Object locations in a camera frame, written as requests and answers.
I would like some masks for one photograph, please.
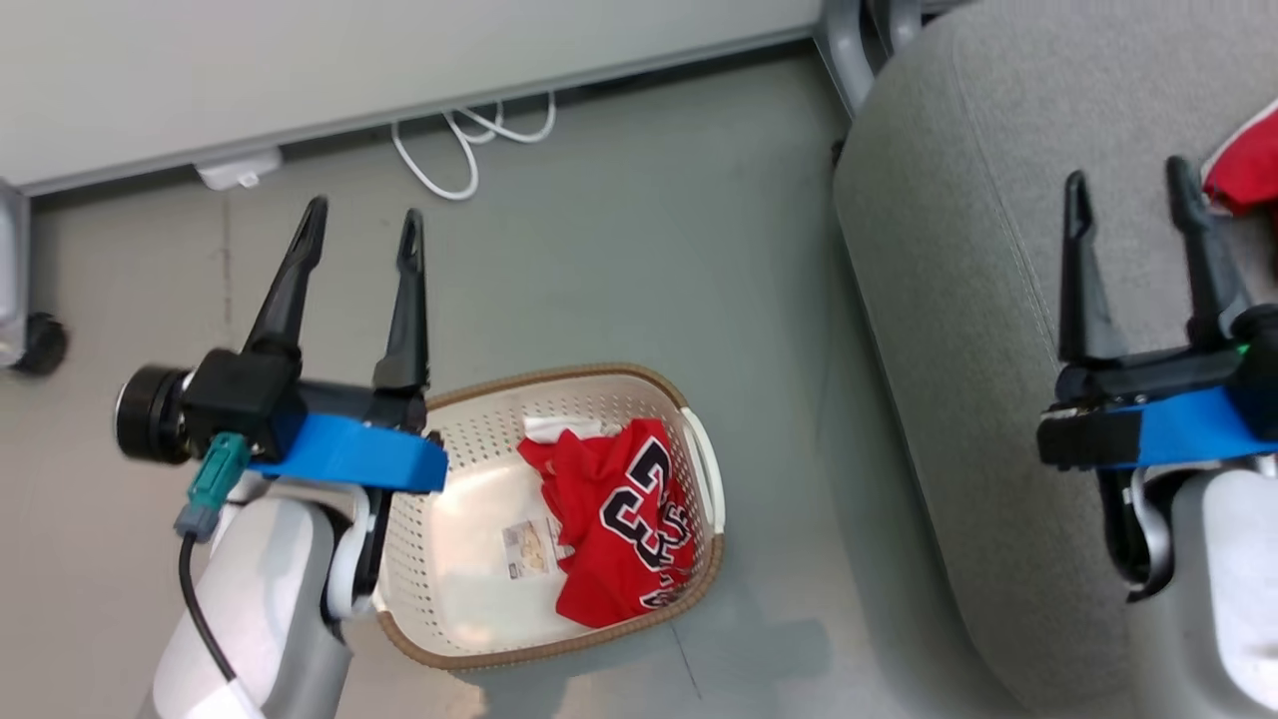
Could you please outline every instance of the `paper label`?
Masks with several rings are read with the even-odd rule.
[[[558,561],[573,554],[571,547],[558,544],[560,524],[553,517],[529,520],[501,531],[506,547],[506,568],[511,580],[562,573]]]

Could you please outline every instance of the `black cable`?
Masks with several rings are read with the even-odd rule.
[[[178,582],[181,585],[181,599],[187,603],[187,612],[190,613],[190,623],[196,626],[196,633],[203,640],[208,655],[217,664],[217,670],[226,678],[226,683],[235,681],[235,669],[222,654],[222,647],[213,639],[213,632],[208,628],[204,613],[199,609],[199,599],[196,598],[196,585],[190,581],[190,550],[196,547],[194,533],[187,533],[181,538],[181,552],[178,553]]]

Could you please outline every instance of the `robotic arm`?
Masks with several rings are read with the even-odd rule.
[[[327,201],[312,199],[240,351],[215,349],[194,370],[146,367],[120,392],[125,456],[202,461],[175,524],[188,612],[139,716],[334,716],[351,658],[341,622],[369,609],[392,494],[443,487],[440,438],[422,438],[422,216],[404,220],[395,312],[371,388],[300,379],[302,313],[326,217]],[[353,520],[266,497],[272,483],[299,480],[353,494]],[[190,550],[207,541],[197,589]]]
[[[1189,162],[1169,158],[1167,183],[1189,264],[1189,345],[1127,354],[1100,282],[1086,180],[1066,181],[1066,367],[1039,455],[1095,473],[1109,554],[1128,585],[1140,715],[1273,719],[1278,305],[1251,305]],[[1185,469],[1204,465],[1213,469]]]

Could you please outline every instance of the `gray ottoman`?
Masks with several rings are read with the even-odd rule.
[[[1062,186],[1088,171],[1132,350],[1185,342],[1163,162],[1203,160],[1278,97],[1278,4],[985,0],[896,56],[836,178],[843,235],[960,612],[1028,706],[1127,686],[1125,587],[1090,475],[1040,467]],[[1252,292],[1273,241],[1235,229]]]

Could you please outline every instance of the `brown basket rim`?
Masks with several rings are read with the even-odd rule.
[[[688,407],[688,401],[684,398],[674,384],[670,383],[662,375],[639,367],[629,364],[597,364],[597,365],[579,365],[575,368],[558,368],[553,370],[544,370],[538,373],[528,373],[524,375],[516,375],[512,378],[506,378],[502,381],[496,381],[491,383],[483,383],[455,392],[445,393],[438,397],[426,401],[428,412],[433,410],[440,410],[450,405],[456,405],[459,402],[465,402],[468,400],[474,400],[486,395],[495,395],[498,392],[506,392],[510,390],[528,387],[534,384],[551,383],[557,381],[567,381],[574,378],[592,378],[592,377],[604,377],[604,375],[630,375],[642,381],[645,381],[653,386],[657,386],[667,397],[675,404],[680,410]],[[561,654],[567,654],[571,651],[579,651],[596,645],[610,642],[615,639],[631,635],[657,624],[662,624],[684,614],[691,609],[697,603],[699,603],[705,594],[709,591],[711,585],[718,576],[720,568],[723,564],[723,535],[718,534],[711,539],[711,554],[707,559],[705,571],[699,576],[694,577],[688,590],[670,607],[657,609],[642,617],[635,617],[627,622],[620,624],[613,624],[603,630],[593,631],[588,635],[581,635],[579,637],[573,637],[570,640],[557,641],[541,646],[532,646],[525,649],[512,649],[507,651],[497,651],[492,654],[477,654],[472,656],[447,656],[442,654],[435,654],[432,651],[426,651],[418,645],[413,644],[412,640],[400,630],[399,624],[395,622],[395,617],[391,612],[378,612],[377,623],[381,624],[382,632],[386,639],[390,640],[396,649],[404,653],[409,659],[432,667],[435,669],[445,669],[449,672],[464,672],[468,669],[491,669],[495,667],[506,667],[510,664],[521,664],[525,662],[535,662],[538,659],[548,659],[551,656],[558,656]]]

